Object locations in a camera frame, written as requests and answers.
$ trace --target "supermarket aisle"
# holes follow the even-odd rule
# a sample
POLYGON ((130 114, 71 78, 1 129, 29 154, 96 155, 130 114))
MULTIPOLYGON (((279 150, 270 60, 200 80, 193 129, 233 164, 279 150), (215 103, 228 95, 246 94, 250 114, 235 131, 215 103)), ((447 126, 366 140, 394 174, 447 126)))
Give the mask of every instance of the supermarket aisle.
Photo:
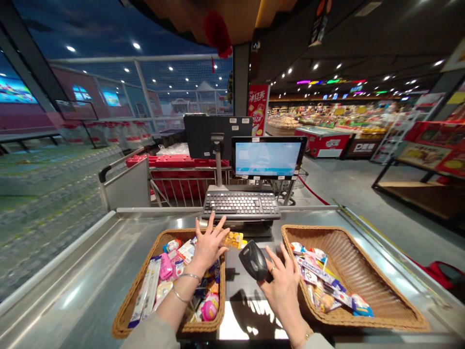
MULTIPOLYGON (((305 156, 302 168, 309 172, 306 183, 315 193, 330 204, 334 198, 348 206, 420 264, 440 260, 465 270, 465 237, 371 189, 381 166, 365 160, 305 156)), ((421 173, 410 167, 392 167, 383 180, 418 180, 421 173)), ((294 198, 297 204, 321 204, 306 188, 296 190, 294 198)))

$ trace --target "red rope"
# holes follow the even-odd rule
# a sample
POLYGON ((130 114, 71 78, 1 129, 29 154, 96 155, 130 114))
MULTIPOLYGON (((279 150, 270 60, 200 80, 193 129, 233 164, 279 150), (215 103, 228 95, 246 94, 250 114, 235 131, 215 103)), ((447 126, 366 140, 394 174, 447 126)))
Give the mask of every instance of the red rope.
POLYGON ((325 200, 323 200, 321 197, 319 197, 312 189, 310 189, 310 187, 307 185, 307 183, 305 183, 305 181, 302 179, 302 177, 299 175, 299 179, 302 181, 302 183, 304 184, 304 186, 313 194, 315 195, 315 197, 320 200, 324 205, 329 205, 325 200))

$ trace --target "barcode scanner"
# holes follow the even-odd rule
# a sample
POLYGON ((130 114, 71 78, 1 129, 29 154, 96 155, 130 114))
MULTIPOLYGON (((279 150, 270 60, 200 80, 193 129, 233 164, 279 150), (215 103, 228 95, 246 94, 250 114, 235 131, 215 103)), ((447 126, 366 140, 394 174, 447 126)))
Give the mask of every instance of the barcode scanner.
POLYGON ((254 240, 250 240, 242 249, 239 253, 239 259, 253 279, 257 281, 273 281, 273 276, 268 271, 265 256, 254 240))

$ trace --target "checkout counter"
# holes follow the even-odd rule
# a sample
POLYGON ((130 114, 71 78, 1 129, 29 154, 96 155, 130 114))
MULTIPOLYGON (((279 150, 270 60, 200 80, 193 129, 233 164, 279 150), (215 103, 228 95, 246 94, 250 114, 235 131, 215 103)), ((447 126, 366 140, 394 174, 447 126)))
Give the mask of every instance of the checkout counter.
MULTIPOLYGON (((130 196, 148 189, 148 181, 142 180, 136 182, 140 188, 135 188, 134 176, 148 173, 148 161, 141 161, 109 182, 103 176, 101 192, 108 214, 0 304, 0 348, 120 347, 123 341, 111 336, 111 326, 157 236, 166 229, 194 227, 195 217, 202 210, 140 207, 147 198, 142 198, 140 206, 124 207, 124 197, 126 202, 137 204, 137 197, 130 196), (127 190, 127 180, 132 191, 127 190)), ((279 221, 264 228, 262 238, 254 238, 260 248, 277 247, 284 224, 340 226, 431 326, 429 333, 406 333, 309 323, 315 331, 327 335, 336 348, 463 345, 465 306, 356 214, 340 206, 282 206, 281 213, 279 221)), ((248 340, 268 344, 270 340, 285 340, 286 333, 238 255, 239 251, 233 249, 226 253, 226 309, 221 327, 216 333, 202 333, 191 339, 219 347, 233 347, 248 340)))

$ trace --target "sleeve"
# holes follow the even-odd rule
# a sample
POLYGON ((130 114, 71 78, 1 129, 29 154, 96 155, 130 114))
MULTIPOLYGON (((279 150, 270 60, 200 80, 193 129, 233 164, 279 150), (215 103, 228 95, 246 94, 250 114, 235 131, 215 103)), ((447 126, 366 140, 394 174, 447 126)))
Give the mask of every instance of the sleeve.
POLYGON ((333 349, 333 346, 320 333, 314 333, 302 349, 333 349))
POLYGON ((139 323, 123 342, 120 349, 179 349, 176 334, 157 313, 139 323))

